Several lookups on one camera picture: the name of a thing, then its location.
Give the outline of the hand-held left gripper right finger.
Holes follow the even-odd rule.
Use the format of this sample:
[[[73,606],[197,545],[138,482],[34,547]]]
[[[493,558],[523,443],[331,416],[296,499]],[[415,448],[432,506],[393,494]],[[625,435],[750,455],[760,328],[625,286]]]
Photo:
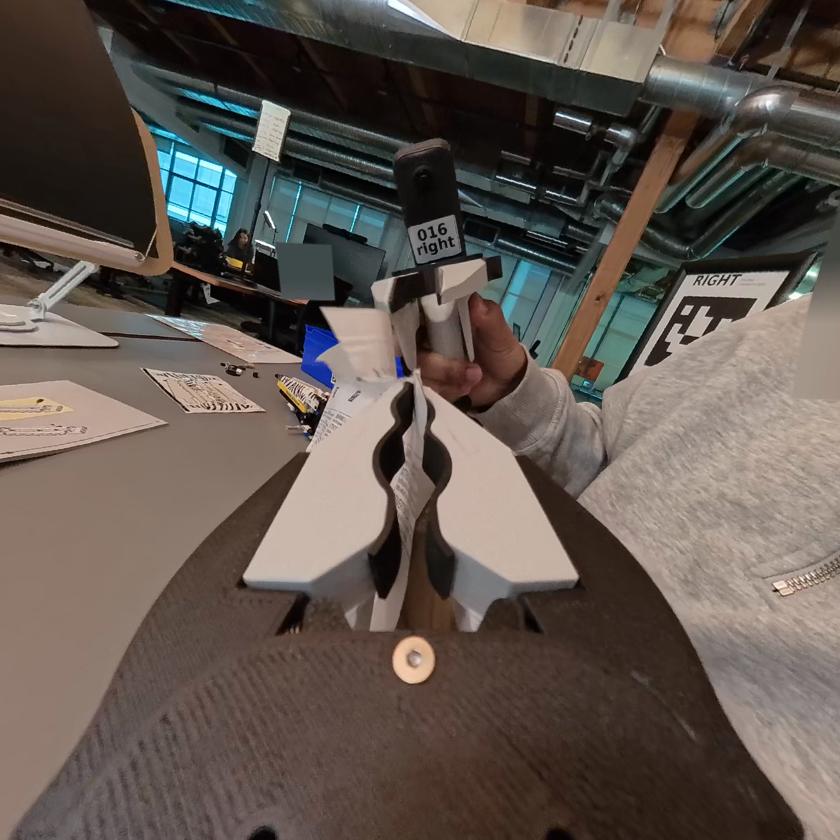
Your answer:
[[[580,576],[509,447],[423,393],[427,574],[457,629],[475,632],[496,601],[574,588]]]

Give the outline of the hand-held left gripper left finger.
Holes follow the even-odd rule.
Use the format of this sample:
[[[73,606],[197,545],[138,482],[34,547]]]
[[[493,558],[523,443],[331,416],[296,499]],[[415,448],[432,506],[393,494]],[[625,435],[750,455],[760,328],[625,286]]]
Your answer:
[[[393,384],[306,454],[243,573],[248,588],[353,608],[400,586],[394,490],[415,418],[415,384]]]

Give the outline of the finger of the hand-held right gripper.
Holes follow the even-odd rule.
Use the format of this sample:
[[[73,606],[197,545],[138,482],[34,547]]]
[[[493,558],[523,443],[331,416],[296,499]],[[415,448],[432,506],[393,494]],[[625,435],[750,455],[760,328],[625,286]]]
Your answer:
[[[417,361],[417,331],[420,326],[419,301],[425,296],[423,275],[400,275],[371,284],[374,306],[384,310],[392,324],[400,356]]]
[[[444,305],[468,298],[484,290],[490,282],[487,261],[484,258],[435,267],[437,303]]]

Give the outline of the white paper parts bag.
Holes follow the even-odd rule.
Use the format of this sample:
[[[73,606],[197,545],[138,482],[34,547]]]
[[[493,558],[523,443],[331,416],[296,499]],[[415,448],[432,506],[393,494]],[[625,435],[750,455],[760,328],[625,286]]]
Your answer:
[[[423,469],[427,396],[419,374],[406,366],[403,378],[396,374],[400,340],[385,311],[322,313],[337,343],[318,360],[334,382],[307,452],[323,455],[339,503],[361,503],[363,480],[374,479],[382,490],[360,510],[379,513],[385,502],[385,524],[363,551],[375,594],[352,595],[347,617],[356,628],[392,631],[403,611],[415,524],[434,488]]]

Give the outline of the instruction booklet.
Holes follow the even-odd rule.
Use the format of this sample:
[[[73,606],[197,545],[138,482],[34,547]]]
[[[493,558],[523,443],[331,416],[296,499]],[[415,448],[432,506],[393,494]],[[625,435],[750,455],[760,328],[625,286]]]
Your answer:
[[[1,386],[1,464],[163,427],[166,421],[71,381]]]

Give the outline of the person's right forearm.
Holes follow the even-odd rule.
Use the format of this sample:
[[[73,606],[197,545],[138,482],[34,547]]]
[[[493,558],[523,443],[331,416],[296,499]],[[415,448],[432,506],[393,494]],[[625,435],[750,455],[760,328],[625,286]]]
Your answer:
[[[601,409],[576,402],[562,374],[529,357],[516,387],[473,414],[514,455],[530,459],[573,498],[606,465]]]

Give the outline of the yellow zebra lego model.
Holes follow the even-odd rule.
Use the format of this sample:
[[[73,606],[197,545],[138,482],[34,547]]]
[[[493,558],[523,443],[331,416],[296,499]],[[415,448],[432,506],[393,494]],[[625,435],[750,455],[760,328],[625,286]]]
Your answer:
[[[330,392],[297,377],[276,374],[279,392],[297,418],[296,428],[307,437],[316,433]]]

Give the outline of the person's right hand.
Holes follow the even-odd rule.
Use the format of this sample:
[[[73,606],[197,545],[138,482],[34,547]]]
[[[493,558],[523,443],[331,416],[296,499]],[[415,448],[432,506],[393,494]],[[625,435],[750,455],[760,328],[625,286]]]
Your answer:
[[[474,360],[455,360],[434,352],[425,327],[420,327],[417,361],[425,386],[450,403],[469,400],[473,411],[483,413],[516,389],[528,368],[529,355],[494,301],[472,294],[469,319]]]

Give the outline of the black computer monitor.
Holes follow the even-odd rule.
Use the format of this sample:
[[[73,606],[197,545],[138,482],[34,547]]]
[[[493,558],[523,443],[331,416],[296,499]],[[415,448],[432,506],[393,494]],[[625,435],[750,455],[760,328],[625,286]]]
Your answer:
[[[368,244],[367,239],[330,224],[308,223],[303,236],[306,245],[329,245],[333,274],[352,286],[350,297],[361,305],[373,303],[371,286],[381,278],[385,250]]]

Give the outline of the blue plastic bin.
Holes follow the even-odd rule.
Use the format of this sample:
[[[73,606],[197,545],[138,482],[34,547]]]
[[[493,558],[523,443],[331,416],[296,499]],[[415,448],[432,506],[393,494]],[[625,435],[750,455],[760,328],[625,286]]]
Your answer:
[[[301,371],[329,390],[333,387],[333,373],[329,365],[321,361],[320,357],[338,343],[330,330],[311,324],[305,326]]]

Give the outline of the hanging white paper note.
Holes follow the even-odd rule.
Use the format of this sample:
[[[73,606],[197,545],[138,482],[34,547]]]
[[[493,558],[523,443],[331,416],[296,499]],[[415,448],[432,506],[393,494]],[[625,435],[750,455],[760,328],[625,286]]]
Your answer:
[[[269,161],[278,163],[287,136],[291,111],[273,101],[263,99],[251,150]]]

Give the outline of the zebra sticker sheet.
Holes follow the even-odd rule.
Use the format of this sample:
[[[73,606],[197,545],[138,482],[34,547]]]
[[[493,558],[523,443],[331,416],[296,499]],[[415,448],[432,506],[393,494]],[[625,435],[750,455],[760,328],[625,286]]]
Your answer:
[[[266,410],[211,374],[142,368],[142,372],[187,414],[257,414]]]

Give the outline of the white printed paper sheet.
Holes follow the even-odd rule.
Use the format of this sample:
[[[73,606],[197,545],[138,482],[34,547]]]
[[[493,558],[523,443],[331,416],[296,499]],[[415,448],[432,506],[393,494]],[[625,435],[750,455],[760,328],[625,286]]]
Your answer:
[[[190,318],[149,315],[149,318],[227,353],[247,364],[300,364],[301,358],[225,324]]]

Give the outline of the black framed marker sign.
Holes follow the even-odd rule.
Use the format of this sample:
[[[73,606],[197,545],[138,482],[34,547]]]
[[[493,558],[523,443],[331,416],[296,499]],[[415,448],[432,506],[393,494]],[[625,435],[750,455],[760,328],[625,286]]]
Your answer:
[[[723,326],[782,303],[819,256],[819,250],[810,249],[686,264],[677,272],[616,381],[666,360]]]

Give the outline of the wood-backed black panel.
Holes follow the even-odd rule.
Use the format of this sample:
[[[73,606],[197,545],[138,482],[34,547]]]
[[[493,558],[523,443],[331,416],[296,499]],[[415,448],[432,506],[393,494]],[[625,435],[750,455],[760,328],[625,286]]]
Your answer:
[[[84,2],[1,2],[1,239],[142,276],[174,260],[155,144]]]

